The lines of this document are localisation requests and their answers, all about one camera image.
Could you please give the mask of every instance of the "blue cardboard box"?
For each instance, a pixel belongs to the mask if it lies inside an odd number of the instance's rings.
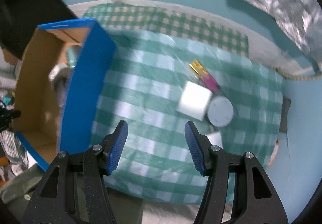
[[[66,50],[82,47],[67,83],[64,110],[48,75],[66,62]],[[85,151],[91,136],[96,103],[116,46],[94,19],[76,19],[39,25],[23,55],[15,109],[21,117],[13,130],[26,150],[46,170],[57,152]]]

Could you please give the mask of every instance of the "green and white gingham cloth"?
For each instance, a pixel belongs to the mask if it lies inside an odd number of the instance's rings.
[[[282,107],[282,77],[246,57],[183,38],[148,31],[108,29],[118,49],[97,104],[91,145],[128,123],[117,170],[108,186],[141,197],[171,203],[200,204],[207,183],[195,169],[184,126],[192,120],[201,134],[207,120],[177,112],[187,80],[194,80],[189,62],[197,59],[213,75],[235,109],[221,130],[223,148],[250,151],[267,166],[273,151]],[[227,201],[232,201],[230,180]]]
[[[247,35],[193,15],[159,7],[106,3],[89,8],[83,17],[96,19],[104,28],[164,33],[248,56]]]

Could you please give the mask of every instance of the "white cube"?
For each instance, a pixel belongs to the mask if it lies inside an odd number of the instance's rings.
[[[187,81],[177,110],[202,121],[212,95],[211,90]]]

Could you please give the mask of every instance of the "blue floor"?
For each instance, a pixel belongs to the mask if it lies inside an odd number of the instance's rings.
[[[66,4],[95,0],[64,0]],[[281,32],[273,19],[242,0],[154,0],[177,3],[231,19],[260,33],[281,49],[307,64],[296,46]],[[286,136],[269,176],[277,189],[289,221],[305,207],[322,177],[322,81],[286,81],[285,95],[292,105],[289,111],[289,150]]]

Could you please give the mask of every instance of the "blue gripper pad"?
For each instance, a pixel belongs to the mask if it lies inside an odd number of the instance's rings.
[[[108,157],[108,174],[112,174],[112,172],[116,170],[118,166],[126,139],[128,137],[128,124],[124,122],[120,129],[118,129],[118,127],[115,129],[114,133],[116,133],[117,136]]]
[[[199,171],[202,176],[204,176],[207,170],[206,165],[204,163],[204,153],[198,144],[196,136],[189,122],[187,122],[185,125],[185,138],[192,156],[192,160],[194,161],[194,166],[196,170]]]

